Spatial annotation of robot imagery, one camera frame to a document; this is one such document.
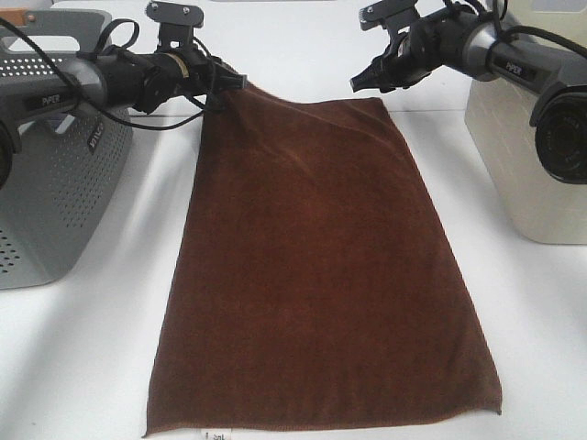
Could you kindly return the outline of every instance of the white table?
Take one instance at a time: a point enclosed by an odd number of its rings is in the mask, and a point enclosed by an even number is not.
[[[261,88],[313,102],[353,94],[350,76],[387,44],[361,32],[369,2],[197,4],[198,35]],[[66,2],[141,22],[146,2]],[[442,6],[421,0],[422,14]],[[124,31],[115,34],[122,42]],[[503,415],[422,426],[309,433],[235,431],[237,440],[587,438],[587,247],[530,242],[512,228],[463,123],[470,81],[441,69],[383,97],[445,227],[504,388]],[[174,122],[173,101],[149,122]],[[180,246],[200,123],[136,131],[122,180],[78,264],[48,286],[0,291],[0,438],[134,440],[145,431],[150,371]],[[194,430],[153,438],[198,438]]]

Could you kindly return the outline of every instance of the white tag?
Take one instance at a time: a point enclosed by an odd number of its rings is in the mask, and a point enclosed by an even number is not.
[[[230,440],[232,429],[201,429],[202,440]]]

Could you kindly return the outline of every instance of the towel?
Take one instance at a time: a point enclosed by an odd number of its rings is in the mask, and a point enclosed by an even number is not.
[[[449,242],[380,99],[250,86],[205,116],[147,435],[499,413]]]

